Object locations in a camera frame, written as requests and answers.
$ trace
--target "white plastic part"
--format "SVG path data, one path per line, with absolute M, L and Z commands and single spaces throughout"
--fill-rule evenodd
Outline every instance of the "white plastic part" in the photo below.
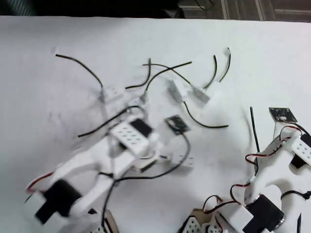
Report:
M 201 226 L 195 217 L 190 217 L 182 233 L 201 233 Z
M 102 101 L 110 103 L 113 100 L 121 100 L 125 91 L 117 86 L 105 86 L 102 88 Z
M 108 231 L 106 233 L 111 233 L 108 227 L 106 227 L 106 230 Z M 105 232 L 104 232 L 103 227 L 101 225 L 99 225 L 99 226 L 95 227 L 94 229 L 92 229 L 88 233 L 105 233 Z
M 226 221 L 238 233 L 244 233 L 243 228 L 254 217 L 244 206 L 238 203 L 231 203 L 219 209 Z
M 33 193 L 24 204 L 24 216 L 31 223 L 35 231 L 41 233 L 60 233 L 69 224 L 69 221 L 55 212 L 45 224 L 42 224 L 36 213 L 45 203 L 45 198 L 38 192 Z
M 300 137 L 290 139 L 285 145 L 289 151 L 294 152 L 311 166 L 311 148 Z
M 115 126 L 110 134 L 122 142 L 138 158 L 147 152 L 149 140 L 127 122 Z
M 220 82 L 214 81 L 212 82 L 209 87 L 205 91 L 205 95 L 208 97 L 208 99 L 215 96 L 220 91 Z
M 180 80 L 170 81 L 169 91 L 178 103 L 184 102 L 188 96 L 188 92 Z
M 179 164 L 182 159 L 184 158 L 184 155 L 171 155 L 171 164 L 177 165 Z M 194 168 L 194 158 L 192 156 L 188 156 L 187 159 L 183 162 L 183 164 L 180 167 L 186 167 L 186 168 Z
M 261 233 L 274 233 L 274 231 L 268 231 L 267 229 L 264 229 Z
M 72 159 L 62 164 L 53 174 L 51 185 L 59 179 L 68 178 L 75 174 L 96 170 L 98 172 L 112 172 L 111 159 L 109 157 L 109 142 L 105 137 L 100 142 L 91 147 L 88 151 L 84 151 L 75 155 Z M 135 162 L 136 157 L 128 150 L 125 150 L 118 157 L 113 158 L 114 175 L 119 178 L 124 174 Z M 87 194 L 79 198 L 70 209 L 71 216 L 81 216 L 87 213 L 92 204 L 98 200 L 108 190 L 112 184 L 112 179 L 107 176 L 98 176 L 94 186 Z
M 133 168 L 136 171 L 144 172 L 145 168 L 160 158 L 160 151 L 161 151 L 162 145 L 158 143 L 156 146 L 151 147 L 147 156 L 143 156 L 141 159 L 137 160 L 133 164 Z
M 222 229 L 220 229 L 220 227 L 217 224 L 211 223 L 208 226 L 208 230 L 206 232 L 208 232 L 208 233 L 221 233 Z
M 204 89 L 192 86 L 194 95 L 203 103 L 207 103 L 210 97 L 205 93 Z
M 296 140 L 297 137 L 292 137 L 283 144 L 283 147 L 276 154 L 266 158 L 258 158 L 259 171 L 256 178 L 245 189 L 245 204 L 253 203 L 265 187 L 273 184 L 280 189 L 281 193 L 289 190 L 295 190 L 301 193 L 308 191 L 308 184 L 311 179 L 309 167 L 303 166 L 297 170 L 290 165 L 294 157 L 292 145 L 296 145 L 296 142 L 299 142 Z M 273 149 L 276 149 L 275 143 L 270 144 L 265 151 Z M 275 230 L 275 233 L 295 232 L 297 219 L 304 205 L 305 200 L 299 195 L 285 196 L 282 199 L 281 211 L 285 214 L 286 219 Z
M 261 194 L 265 195 L 269 201 L 271 201 L 277 208 L 282 209 L 282 201 L 281 201 L 281 190 L 276 185 L 269 185 L 264 187 Z
M 148 106 L 149 106 L 148 101 L 147 101 L 147 93 L 146 93 L 146 95 L 143 94 L 140 97 L 136 97 L 134 99 L 131 99 L 127 103 L 127 106 L 135 106 L 135 105 L 141 107 L 145 111 L 145 114 L 147 114 L 148 113 Z M 130 112 L 136 116 L 142 113 L 142 111 L 138 108 L 132 108 L 132 109 L 130 109 Z
M 117 158 L 113 158 L 113 160 L 115 166 L 114 176 L 120 178 L 133 165 L 135 157 L 126 150 Z M 71 216 L 80 216 L 87 212 L 92 204 L 102 197 L 111 185 L 112 179 L 104 175 L 98 176 L 92 189 L 74 203 L 69 214 Z

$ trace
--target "cable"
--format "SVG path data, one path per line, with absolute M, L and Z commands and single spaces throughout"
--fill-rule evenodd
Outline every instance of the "cable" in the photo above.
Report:
M 249 160 L 248 157 L 250 157 L 250 156 L 256 156 L 256 157 L 260 157 L 260 158 L 269 157 L 271 155 L 274 155 L 281 147 L 282 147 L 282 145 L 280 145 L 276 150 L 273 150 L 273 152 L 270 154 L 248 154 L 245 156 L 245 160 L 247 162 L 249 162 L 250 164 L 256 165 L 253 161 Z
M 73 58 L 73 57 L 68 57 L 68 56 L 64 56 L 64 55 L 60 55 L 60 54 L 56 54 L 55 55 L 56 57 L 62 57 L 62 58 L 66 58 L 66 59 L 69 59 L 69 60 L 72 60 L 72 61 L 75 61 L 77 63 L 79 63 L 80 65 L 82 65 L 88 72 L 90 72 L 94 77 L 95 79 L 97 79 L 97 81 L 99 82 L 99 84 L 101 85 L 101 88 L 103 88 L 103 83 L 102 81 L 97 77 L 96 74 L 94 74 L 94 72 L 92 70 L 90 70 L 90 68 L 88 68 L 86 65 L 84 65 L 82 62 L 80 62 L 79 60 Z
M 221 226 L 221 224 L 220 224 L 220 222 L 218 221 L 218 219 L 217 219 L 216 216 L 215 216 L 215 220 L 216 220 L 217 225 L 218 225 L 219 228 L 220 228 L 220 233 L 223 233 L 223 232 L 224 232 L 223 227 Z
M 214 55 L 214 64 L 215 64 L 215 70 L 214 70 L 214 75 L 213 75 L 213 78 L 209 81 L 209 83 L 204 87 L 204 89 L 207 89 L 211 84 L 212 82 L 214 81 L 215 77 L 216 77 L 216 73 L 217 73 L 217 59 L 216 59 L 216 56 Z
M 300 233 L 300 232 L 301 232 L 301 214 L 299 215 L 298 220 L 297 220 L 297 233 Z
M 256 133 L 256 127 L 255 127 L 255 120 L 254 120 L 253 107 L 250 107 L 249 109 L 250 109 L 250 111 L 251 111 L 251 119 L 252 119 L 253 133 L 254 133 L 254 138 L 255 138 L 255 142 L 256 142 L 257 152 L 260 152 L 259 143 L 258 143 L 258 138 L 257 138 L 257 133 Z
M 199 125 L 201 125 L 201 126 L 203 126 L 203 127 L 205 127 L 205 128 L 209 128 L 209 129 L 221 129 L 221 128 L 226 128 L 226 127 L 229 126 L 229 125 L 220 125 L 220 126 L 209 126 L 209 125 L 204 125 L 204 124 L 200 123 L 199 121 L 197 121 L 197 120 L 191 115 L 191 113 L 190 113 L 190 111 L 189 111 L 189 109 L 188 109 L 188 106 L 187 106 L 186 102 L 184 102 L 184 105 L 185 105 L 185 107 L 186 107 L 186 110 L 187 110 L 189 116 L 192 118 L 192 120 L 194 120 L 196 123 L 198 123 Z
M 119 112 L 118 114 L 116 114 L 114 117 L 110 118 L 109 120 L 105 121 L 103 124 L 101 124 L 100 126 L 98 126 L 96 129 L 92 130 L 92 131 L 89 131 L 87 133 L 83 133 L 83 134 L 80 134 L 78 135 L 78 137 L 84 137 L 84 136 L 87 136 L 87 135 L 90 135 L 92 133 L 95 133 L 97 132 L 98 130 L 100 130 L 102 127 L 104 127 L 105 125 L 107 125 L 109 122 L 113 121 L 114 119 L 118 118 L 119 116 L 121 116 L 122 114 L 126 113 L 127 110 L 131 109 L 131 108 L 139 108 L 144 114 L 145 114 L 145 111 L 140 107 L 140 106 L 137 106 L 137 105 L 133 105 L 133 106 L 129 106 L 125 109 L 123 109 L 121 112 Z
M 214 3 L 212 2 L 212 0 L 208 0 L 212 4 L 212 6 L 209 7 L 208 9 L 203 8 L 197 0 L 194 0 L 194 1 L 200 7 L 200 9 L 202 11 L 209 11 L 209 10 L 211 10 L 214 7 Z
M 174 67 L 171 67 L 171 68 L 167 68 L 167 69 L 165 69 L 165 70 L 163 70 L 163 71 L 161 71 L 161 72 L 158 72 L 156 75 L 154 75 L 154 76 L 150 79 L 150 81 L 148 82 L 148 84 L 147 84 L 147 86 L 146 86 L 145 91 L 148 90 L 149 85 L 151 84 L 151 82 L 152 82 L 152 81 L 155 79 L 155 77 L 158 76 L 159 74 L 162 74 L 162 73 L 164 73 L 164 72 L 166 72 L 166 71 L 168 71 L 168 70 L 173 70 L 173 69 L 178 68 L 178 67 L 182 67 L 182 66 L 185 66 L 185 65 L 189 65 L 189 64 L 191 64 L 191 63 L 192 63 L 192 62 L 187 62 L 187 63 L 180 64 L 180 65 L 177 65 L 177 66 L 174 66 Z
M 287 122 L 287 121 L 285 121 L 285 123 L 289 123 L 289 124 L 293 124 L 293 125 L 297 126 L 297 127 L 300 128 L 303 132 L 305 132 L 306 135 L 308 135 L 309 137 L 311 137 L 311 135 L 308 133 L 308 131 L 306 131 L 301 125 L 298 125 L 297 123 Z
M 211 210 L 203 211 L 203 213 L 209 215 L 209 214 L 213 213 L 214 211 L 218 210 L 219 208 L 221 208 L 221 207 L 223 207 L 223 206 L 225 206 L 225 205 L 231 204 L 231 203 L 238 203 L 238 202 L 236 202 L 235 200 L 230 200 L 230 201 L 227 201 L 227 202 L 223 202 L 223 203 L 221 203 L 221 204 L 215 206 L 215 207 L 214 207 L 213 209 L 211 209 Z
M 253 133 L 254 133 L 254 138 L 255 138 L 255 143 L 256 143 L 256 148 L 257 148 L 257 152 L 260 152 L 259 149 L 259 143 L 258 143 L 258 138 L 257 138 L 257 133 L 256 133 L 256 127 L 255 127 L 255 120 L 254 120 L 254 113 L 253 113 L 253 107 L 250 107 L 250 112 L 251 112 L 251 119 L 252 119 L 252 126 L 253 126 Z M 259 170 L 259 166 L 258 166 L 258 159 L 256 158 L 254 163 L 256 164 L 256 171 L 255 171 L 255 176 L 258 173 Z
M 223 75 L 223 77 L 220 79 L 219 82 L 221 82 L 221 81 L 224 79 L 224 77 L 226 76 L 226 74 L 228 73 L 229 68 L 230 68 L 230 64 L 231 64 L 231 50 L 230 50 L 229 48 L 228 48 L 228 50 L 229 50 L 229 52 L 230 52 L 230 54 L 229 54 L 229 59 L 228 59 L 228 67 L 227 67 L 227 70 L 226 70 L 225 74 Z
M 279 134 L 279 136 L 278 136 L 280 141 L 282 141 L 281 135 L 282 135 L 282 131 L 283 131 L 285 128 L 291 128 L 291 129 L 298 130 L 298 131 L 300 131 L 300 136 L 302 135 L 302 131 L 301 131 L 300 128 L 295 127 L 295 126 L 291 126 L 291 125 L 287 125 L 287 126 L 284 126 L 284 127 L 281 129 L 281 132 L 280 132 L 280 134 Z
M 189 153 L 190 153 L 190 149 L 191 149 L 191 145 L 190 145 L 190 142 L 188 140 L 188 138 L 182 133 L 181 134 L 185 141 L 186 141 L 186 144 L 187 144 L 187 150 L 186 150 L 186 153 L 183 157 L 183 159 L 179 162 L 179 164 L 173 166 L 172 168 L 170 168 L 169 170 L 167 170 L 166 172 L 163 172 L 159 175 L 155 175 L 155 176 L 138 176 L 138 177 L 121 177 L 119 179 L 116 179 L 113 181 L 108 193 L 107 193 L 107 196 L 106 196 L 106 199 L 105 199 L 105 202 L 104 202 L 104 206 L 103 206 L 103 211 L 102 211 L 102 227 L 104 228 L 104 220 L 105 220 L 105 212 L 106 212 L 106 209 L 107 209 L 107 205 L 108 205 L 108 201 L 109 201 L 109 198 L 111 196 L 111 193 L 112 193 L 112 190 L 113 190 L 113 187 L 116 183 L 118 182 L 121 182 L 121 181 L 126 181 L 126 180 L 153 180 L 153 179 L 156 179 L 156 178 L 159 178 L 159 177 L 162 177 L 162 176 L 165 176 L 169 173 L 171 173 L 172 171 L 176 170 L 177 168 L 179 168 L 183 163 L 184 161 L 188 158 L 189 156 Z
M 300 193 L 300 192 L 295 191 L 295 190 L 290 190 L 290 191 L 283 193 L 281 196 L 281 199 L 283 199 L 285 196 L 287 196 L 289 194 L 297 194 L 297 195 L 303 197 L 305 200 L 309 200 L 311 197 L 311 191 L 308 191 L 306 193 Z
M 230 196 L 231 196 L 231 198 L 232 198 L 234 201 L 238 202 L 238 201 L 235 199 L 235 197 L 233 196 L 232 189 L 233 189 L 234 187 L 246 188 L 246 187 L 249 186 L 250 184 L 251 184 L 251 183 L 247 183 L 247 184 L 238 184 L 238 183 L 236 183 L 236 184 L 232 185 L 231 188 L 230 188 Z
M 146 81 L 144 81 L 142 84 L 139 84 L 139 85 L 134 85 L 134 86 L 127 86 L 125 89 L 131 89 L 131 88 L 136 88 L 136 87 L 141 87 L 141 86 L 144 86 L 150 79 L 150 75 L 151 75 L 151 58 L 148 59 L 148 64 L 145 64 L 148 66 L 148 76 L 147 76 L 147 79 Z
M 183 80 L 185 80 L 185 82 L 187 82 L 188 84 L 190 84 L 189 80 L 187 80 L 184 76 L 182 76 L 180 73 L 178 73 L 177 71 L 175 71 L 174 69 L 167 67 L 165 65 L 161 65 L 161 64 L 150 64 L 151 66 L 159 66 L 159 67 L 165 67 L 167 69 L 170 69 L 171 71 L 173 71 L 175 74 L 177 74 L 180 78 L 182 78 Z
M 306 193 L 300 193 L 300 192 L 295 191 L 295 190 L 290 190 L 290 191 L 283 193 L 281 196 L 281 199 L 283 199 L 283 197 L 285 197 L 286 195 L 289 195 L 289 194 L 297 194 L 297 195 L 303 197 L 305 200 L 309 200 L 311 197 L 311 191 L 308 191 Z M 301 231 L 301 214 L 299 215 L 298 220 L 297 220 L 297 233 L 300 233 L 300 231 Z
M 245 160 L 246 160 L 248 163 L 253 164 L 254 166 L 257 167 L 256 172 L 255 172 L 255 176 L 257 175 L 258 170 L 259 170 L 258 163 L 255 163 L 255 162 L 249 160 L 248 157 L 250 157 L 250 156 L 256 156 L 256 157 L 261 157 L 261 158 L 269 157 L 269 156 L 275 154 L 281 147 L 282 147 L 282 145 L 280 145 L 276 150 L 274 150 L 274 151 L 273 151 L 272 153 L 270 153 L 270 154 L 248 154 L 248 155 L 245 156 Z
M 205 201 L 204 201 L 204 204 L 203 204 L 203 208 L 202 208 L 202 211 L 204 212 L 205 210 L 205 206 L 206 206 L 206 203 L 207 201 L 212 198 L 212 197 L 215 197 L 217 199 L 217 201 L 223 201 L 223 199 L 221 199 L 221 197 L 219 197 L 218 195 L 212 195 L 212 196 L 209 196 Z
M 38 183 L 40 180 L 43 180 L 43 179 L 45 179 L 45 178 L 47 178 L 47 177 L 53 175 L 53 173 L 54 173 L 54 171 L 52 171 L 52 172 L 50 172 L 50 173 L 48 173 L 48 174 L 45 174 L 45 175 L 43 175 L 43 176 L 40 176 L 40 177 L 38 177 L 38 178 L 36 178 L 36 179 L 34 179 L 34 180 L 27 186 L 26 191 L 29 192 L 29 193 L 34 193 L 35 191 L 37 191 L 37 190 L 35 190 L 35 189 L 32 189 L 32 187 L 33 187 L 36 183 Z

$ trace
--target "white connector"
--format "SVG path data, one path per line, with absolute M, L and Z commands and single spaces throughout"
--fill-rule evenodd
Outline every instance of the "white connector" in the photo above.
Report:
M 213 96 L 215 96 L 220 91 L 220 82 L 212 82 L 209 87 L 204 91 L 204 94 L 208 97 L 208 99 L 211 99 Z
M 142 94 L 140 97 L 136 97 L 136 98 L 130 100 L 127 103 L 127 105 L 128 106 L 135 106 L 135 105 L 137 105 L 137 106 L 141 107 L 145 111 L 145 114 L 147 114 L 148 113 L 148 97 L 147 97 L 147 92 L 144 92 L 144 94 Z M 134 115 L 137 115 L 137 114 L 141 113 L 141 110 L 138 109 L 138 108 L 132 108 L 132 109 L 130 109 L 130 111 Z
M 121 100 L 125 91 L 122 88 L 116 86 L 105 86 L 102 88 L 102 101 L 104 103 L 110 103 L 113 100 Z
M 187 89 L 179 80 L 170 81 L 169 91 L 178 103 L 184 102 L 188 96 Z
M 207 103 L 210 97 L 204 92 L 204 89 L 192 86 L 194 95 L 203 103 Z

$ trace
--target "dark floor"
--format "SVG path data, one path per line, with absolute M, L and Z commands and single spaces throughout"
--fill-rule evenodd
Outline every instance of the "dark floor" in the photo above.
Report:
M 181 0 L 186 18 L 311 22 L 311 0 Z

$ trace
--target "bracket with holes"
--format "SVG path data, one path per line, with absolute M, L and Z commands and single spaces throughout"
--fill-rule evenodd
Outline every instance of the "bracket with holes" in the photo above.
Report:
M 127 122 L 122 122 L 114 127 L 110 134 L 139 158 L 147 152 L 150 145 L 149 140 Z
M 300 137 L 290 139 L 290 152 L 298 155 L 306 164 L 311 166 L 311 148 L 300 139 Z
M 201 233 L 201 226 L 195 217 L 189 217 L 182 233 Z

